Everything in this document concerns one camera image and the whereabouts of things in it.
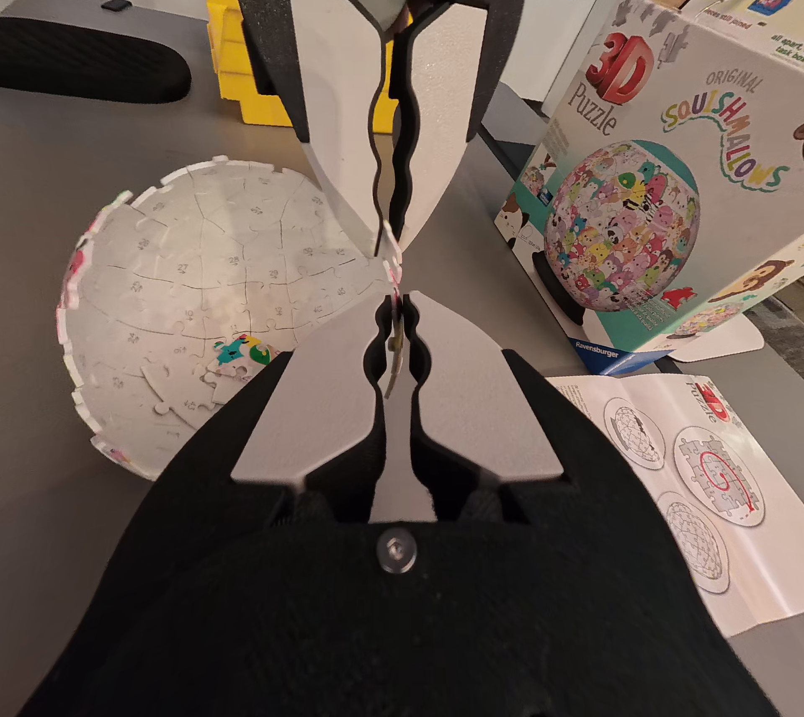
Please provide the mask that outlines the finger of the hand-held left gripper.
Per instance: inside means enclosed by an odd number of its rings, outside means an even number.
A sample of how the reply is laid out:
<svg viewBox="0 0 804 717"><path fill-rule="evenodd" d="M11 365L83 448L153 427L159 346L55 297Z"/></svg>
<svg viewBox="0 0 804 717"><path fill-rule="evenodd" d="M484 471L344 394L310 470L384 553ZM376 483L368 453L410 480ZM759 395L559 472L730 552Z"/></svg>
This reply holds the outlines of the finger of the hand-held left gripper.
<svg viewBox="0 0 804 717"><path fill-rule="evenodd" d="M399 133L388 221L406 250L432 215L466 151L487 11L443 3L395 39L390 91Z"/></svg>
<svg viewBox="0 0 804 717"><path fill-rule="evenodd" d="M331 210L364 255L378 251L374 112L386 78L384 33L358 0L289 0L305 102L307 160Z"/></svg>

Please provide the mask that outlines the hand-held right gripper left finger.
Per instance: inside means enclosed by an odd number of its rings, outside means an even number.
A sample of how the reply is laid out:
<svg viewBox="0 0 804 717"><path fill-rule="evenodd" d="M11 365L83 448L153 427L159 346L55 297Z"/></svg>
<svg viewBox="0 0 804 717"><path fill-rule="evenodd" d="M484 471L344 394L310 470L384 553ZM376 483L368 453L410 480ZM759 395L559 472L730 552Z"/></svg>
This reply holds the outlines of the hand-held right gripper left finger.
<svg viewBox="0 0 804 717"><path fill-rule="evenodd" d="M291 354L232 480L295 491L372 491L386 464L384 393L391 303L373 293Z"/></svg>

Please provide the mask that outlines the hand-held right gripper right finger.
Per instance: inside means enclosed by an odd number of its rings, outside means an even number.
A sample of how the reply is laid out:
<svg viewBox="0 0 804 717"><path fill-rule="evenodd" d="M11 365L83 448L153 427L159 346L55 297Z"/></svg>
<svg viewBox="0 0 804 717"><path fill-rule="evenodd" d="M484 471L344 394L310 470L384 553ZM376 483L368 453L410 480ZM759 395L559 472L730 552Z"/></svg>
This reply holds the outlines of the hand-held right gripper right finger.
<svg viewBox="0 0 804 717"><path fill-rule="evenodd" d="M424 486L558 479L564 469L502 348L419 291L405 299L410 454Z"/></svg>

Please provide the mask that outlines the yellow plastic bin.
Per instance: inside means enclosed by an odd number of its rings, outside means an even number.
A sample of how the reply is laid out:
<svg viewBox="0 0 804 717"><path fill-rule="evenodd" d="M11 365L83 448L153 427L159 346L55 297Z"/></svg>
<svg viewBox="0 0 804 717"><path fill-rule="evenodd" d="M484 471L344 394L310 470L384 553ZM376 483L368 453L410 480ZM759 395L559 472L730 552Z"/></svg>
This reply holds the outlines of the yellow plastic bin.
<svg viewBox="0 0 804 717"><path fill-rule="evenodd" d="M238 0L206 0L206 8L207 33L220 97L239 104L245 124L291 127L280 99L257 90Z"/></svg>

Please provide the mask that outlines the colourful puzzle ball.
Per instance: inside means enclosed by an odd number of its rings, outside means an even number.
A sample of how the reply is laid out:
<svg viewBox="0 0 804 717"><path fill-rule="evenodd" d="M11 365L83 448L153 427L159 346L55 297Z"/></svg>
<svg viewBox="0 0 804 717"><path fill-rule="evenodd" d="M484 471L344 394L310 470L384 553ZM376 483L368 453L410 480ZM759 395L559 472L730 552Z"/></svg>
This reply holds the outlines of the colourful puzzle ball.
<svg viewBox="0 0 804 717"><path fill-rule="evenodd" d="M223 407L200 376L237 368L217 367L214 342L294 350L391 291L304 174L225 156L180 168L121 193L75 246L56 310L75 409L97 451L155 480Z"/></svg>

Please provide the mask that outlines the upturned white puzzle piece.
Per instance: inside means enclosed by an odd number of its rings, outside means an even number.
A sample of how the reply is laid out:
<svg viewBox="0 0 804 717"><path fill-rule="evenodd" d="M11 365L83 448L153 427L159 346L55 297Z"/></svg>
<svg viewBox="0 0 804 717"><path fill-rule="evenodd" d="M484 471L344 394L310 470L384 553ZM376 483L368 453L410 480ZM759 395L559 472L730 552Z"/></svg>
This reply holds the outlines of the upturned white puzzle piece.
<svg viewBox="0 0 804 717"><path fill-rule="evenodd" d="M245 389L253 379L253 375L245 373L245 369L237 368L234 375L221 374L207 370L200 380L210 389L213 406L224 406Z"/></svg>

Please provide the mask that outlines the puzzle ball cardboard box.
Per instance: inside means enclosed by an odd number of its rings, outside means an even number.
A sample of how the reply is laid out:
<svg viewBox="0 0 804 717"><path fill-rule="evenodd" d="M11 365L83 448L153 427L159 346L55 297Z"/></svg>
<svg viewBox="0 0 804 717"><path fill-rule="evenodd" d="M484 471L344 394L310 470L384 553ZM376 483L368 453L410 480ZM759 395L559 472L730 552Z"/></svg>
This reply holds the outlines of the puzzle ball cardboard box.
<svg viewBox="0 0 804 717"><path fill-rule="evenodd" d="M595 375L802 277L802 69L618 0L495 227Z"/></svg>

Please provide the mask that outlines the black textured wrist rest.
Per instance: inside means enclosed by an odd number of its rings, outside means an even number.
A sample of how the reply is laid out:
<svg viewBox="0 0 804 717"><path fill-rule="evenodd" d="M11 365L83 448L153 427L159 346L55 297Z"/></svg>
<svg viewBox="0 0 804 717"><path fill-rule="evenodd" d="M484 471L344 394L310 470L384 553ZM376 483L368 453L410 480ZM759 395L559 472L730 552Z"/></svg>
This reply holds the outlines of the black textured wrist rest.
<svg viewBox="0 0 804 717"><path fill-rule="evenodd" d="M3 89L160 105L186 98L191 85L186 60L166 45L66 23L1 18Z"/></svg>

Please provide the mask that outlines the white instruction leaflet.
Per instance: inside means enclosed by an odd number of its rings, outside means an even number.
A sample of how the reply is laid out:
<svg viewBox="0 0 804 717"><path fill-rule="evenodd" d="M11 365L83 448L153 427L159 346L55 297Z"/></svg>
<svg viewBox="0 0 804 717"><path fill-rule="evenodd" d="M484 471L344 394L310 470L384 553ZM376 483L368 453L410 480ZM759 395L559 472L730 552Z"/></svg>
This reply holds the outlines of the white instruction leaflet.
<svg viewBox="0 0 804 717"><path fill-rule="evenodd" d="M802 501L710 378L549 381L647 488L726 637L802 614Z"/></svg>

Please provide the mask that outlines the white stand foot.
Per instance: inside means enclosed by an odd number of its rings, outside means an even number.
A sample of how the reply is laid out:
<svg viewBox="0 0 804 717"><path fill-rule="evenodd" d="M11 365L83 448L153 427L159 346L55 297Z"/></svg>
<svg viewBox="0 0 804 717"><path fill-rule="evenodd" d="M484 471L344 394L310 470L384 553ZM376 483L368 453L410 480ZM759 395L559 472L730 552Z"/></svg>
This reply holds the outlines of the white stand foot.
<svg viewBox="0 0 804 717"><path fill-rule="evenodd" d="M676 362L690 363L760 350L765 346L765 339L745 314L738 314L715 329L683 339L681 343L669 357Z"/></svg>

